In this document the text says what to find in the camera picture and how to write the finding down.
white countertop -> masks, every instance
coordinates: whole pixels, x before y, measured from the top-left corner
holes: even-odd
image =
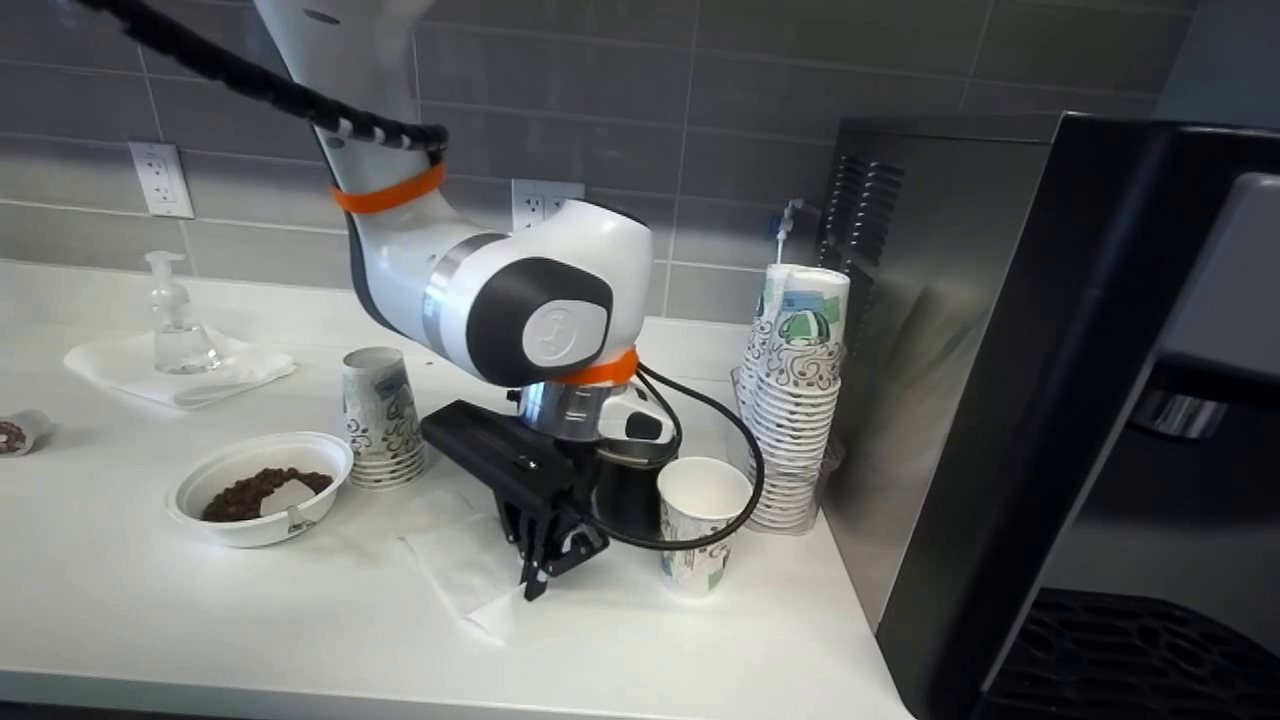
[[[220,717],[906,717],[827,523],[744,534],[709,602],[613,546],[520,604],[507,645],[466,635],[402,546],[478,505],[484,490],[452,463],[348,491],[295,546],[189,546],[162,495],[199,456],[259,434],[337,434],[341,356],[408,349],[345,294],[192,294],[206,326],[305,367],[211,411],[134,411],[58,356],[147,327],[144,275],[0,265],[0,411],[42,409],[58,423],[35,456],[0,460],[0,701]],[[657,367],[721,391],[741,349],[744,327],[680,320],[650,320],[640,340]],[[426,352],[413,352],[413,384],[421,411],[500,400]]]

bowl of food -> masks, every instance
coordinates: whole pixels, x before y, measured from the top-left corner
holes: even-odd
[[[173,510],[205,546],[282,546],[333,514],[348,475],[352,443],[337,436],[256,436],[195,463]]]

small white cup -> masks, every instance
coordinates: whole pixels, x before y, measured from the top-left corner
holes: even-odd
[[[361,481],[408,486],[430,470],[430,447],[414,429],[413,384],[395,349],[356,349],[345,356],[341,411]]]
[[[42,411],[0,418],[0,456],[28,456],[51,429],[55,423]]]
[[[735,521],[751,500],[751,481],[715,456],[680,456],[657,475],[665,500],[665,542],[694,542]],[[666,576],[686,591],[711,591],[729,570],[731,542],[665,553]]]

wall outlet cover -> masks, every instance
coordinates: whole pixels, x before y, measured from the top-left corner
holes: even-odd
[[[192,216],[192,194],[173,143],[129,143],[151,216]]]
[[[562,200],[578,200],[583,184],[510,180],[510,227],[545,226]]]

white bowl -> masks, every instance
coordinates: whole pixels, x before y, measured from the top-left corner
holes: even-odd
[[[199,521],[199,514],[211,505],[217,491],[264,471],[264,470],[301,470],[301,471],[324,471],[333,486],[295,505],[295,514],[237,521],[237,523],[211,523]],[[278,434],[278,436],[256,436],[245,443],[233,443],[205,463],[195,463],[173,491],[173,510],[185,521],[185,527],[205,546],[282,546],[310,523],[318,523],[352,475],[352,443],[324,436],[324,434]]]

